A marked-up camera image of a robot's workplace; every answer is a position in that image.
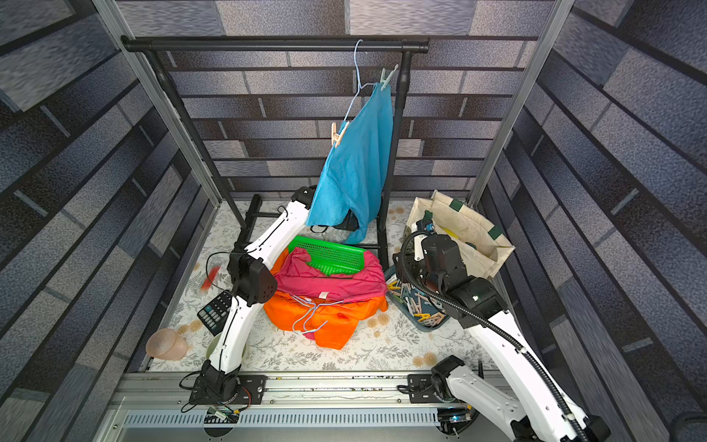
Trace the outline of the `blue t-shirt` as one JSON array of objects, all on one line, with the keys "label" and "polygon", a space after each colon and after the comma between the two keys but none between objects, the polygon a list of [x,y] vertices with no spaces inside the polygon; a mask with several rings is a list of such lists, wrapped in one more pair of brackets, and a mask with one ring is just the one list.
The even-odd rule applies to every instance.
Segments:
[{"label": "blue t-shirt", "polygon": [[366,237],[368,225],[381,206],[381,195],[388,173],[393,133],[393,107],[390,88],[380,84],[349,123],[342,143],[332,148],[317,185],[313,207],[351,209],[361,228],[344,241],[354,245]]}]

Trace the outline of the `beige clothespin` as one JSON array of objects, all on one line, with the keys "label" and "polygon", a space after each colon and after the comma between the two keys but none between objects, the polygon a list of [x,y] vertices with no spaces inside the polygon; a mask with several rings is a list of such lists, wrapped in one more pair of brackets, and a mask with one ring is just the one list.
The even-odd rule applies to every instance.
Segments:
[{"label": "beige clothespin", "polygon": [[331,146],[332,147],[336,148],[342,143],[342,140],[344,139],[344,136],[345,136],[348,126],[349,126],[349,123],[347,121],[344,121],[343,123],[341,123],[340,126],[338,126],[337,123],[331,124]]}]

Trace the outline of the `orange garment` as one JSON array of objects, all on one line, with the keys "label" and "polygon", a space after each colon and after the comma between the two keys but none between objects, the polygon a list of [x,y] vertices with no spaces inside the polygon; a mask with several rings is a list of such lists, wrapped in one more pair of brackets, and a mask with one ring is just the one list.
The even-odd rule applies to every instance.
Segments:
[{"label": "orange garment", "polygon": [[300,333],[319,347],[341,350],[360,322],[388,309],[379,259],[371,252],[364,252],[363,259],[364,267],[356,274],[326,276],[309,265],[306,250],[286,250],[272,269],[277,290],[264,304],[268,318],[277,328]]}]

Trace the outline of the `light blue wire hanger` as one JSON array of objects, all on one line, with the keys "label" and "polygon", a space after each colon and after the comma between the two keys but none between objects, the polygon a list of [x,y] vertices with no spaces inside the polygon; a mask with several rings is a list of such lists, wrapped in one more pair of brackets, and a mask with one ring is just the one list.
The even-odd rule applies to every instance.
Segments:
[{"label": "light blue wire hanger", "polygon": [[351,123],[351,112],[353,110],[353,106],[355,103],[356,99],[359,99],[361,97],[361,93],[366,89],[370,88],[371,90],[374,90],[375,87],[377,86],[377,81],[374,82],[368,82],[368,83],[363,83],[362,82],[362,77],[361,77],[361,70],[360,66],[358,64],[358,50],[359,47],[365,42],[364,39],[359,39],[356,44],[355,44],[355,49],[353,49],[353,65],[355,66],[355,95],[353,96],[353,99],[351,99],[349,106],[347,108],[347,111],[344,115],[344,119],[342,119],[342,128],[346,128],[349,123]]}]

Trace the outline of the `white clothespin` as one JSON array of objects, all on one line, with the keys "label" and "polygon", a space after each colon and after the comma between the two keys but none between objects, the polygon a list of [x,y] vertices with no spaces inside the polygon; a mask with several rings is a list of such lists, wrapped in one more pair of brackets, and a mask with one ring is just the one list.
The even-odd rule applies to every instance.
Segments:
[{"label": "white clothespin", "polygon": [[394,66],[394,68],[392,68],[392,70],[390,71],[387,71],[385,68],[381,70],[379,83],[383,90],[390,85],[390,82],[392,81],[395,74],[398,72],[399,67],[400,66],[396,64],[396,66]]}]

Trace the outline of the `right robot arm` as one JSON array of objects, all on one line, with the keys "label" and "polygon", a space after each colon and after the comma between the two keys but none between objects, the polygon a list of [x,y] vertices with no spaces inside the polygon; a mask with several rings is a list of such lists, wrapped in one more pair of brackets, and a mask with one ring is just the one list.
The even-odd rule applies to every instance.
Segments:
[{"label": "right robot arm", "polygon": [[493,359],[510,394],[474,374],[456,357],[433,369],[441,395],[463,401],[513,441],[606,441],[605,421],[587,414],[552,377],[517,326],[493,284],[468,274],[448,235],[417,231],[402,249],[421,241],[421,263],[401,257],[398,274],[440,304]]}]

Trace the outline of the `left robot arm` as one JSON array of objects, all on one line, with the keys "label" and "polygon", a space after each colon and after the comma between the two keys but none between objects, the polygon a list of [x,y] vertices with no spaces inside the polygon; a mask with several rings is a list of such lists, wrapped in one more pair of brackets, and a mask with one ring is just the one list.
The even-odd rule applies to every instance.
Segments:
[{"label": "left robot arm", "polygon": [[277,289],[272,267],[304,228],[313,197],[312,189],[300,188],[259,239],[242,250],[230,252],[228,272],[233,283],[234,305],[228,313],[217,349],[202,369],[211,388],[224,390],[225,384],[239,374],[243,350],[255,317]]}]

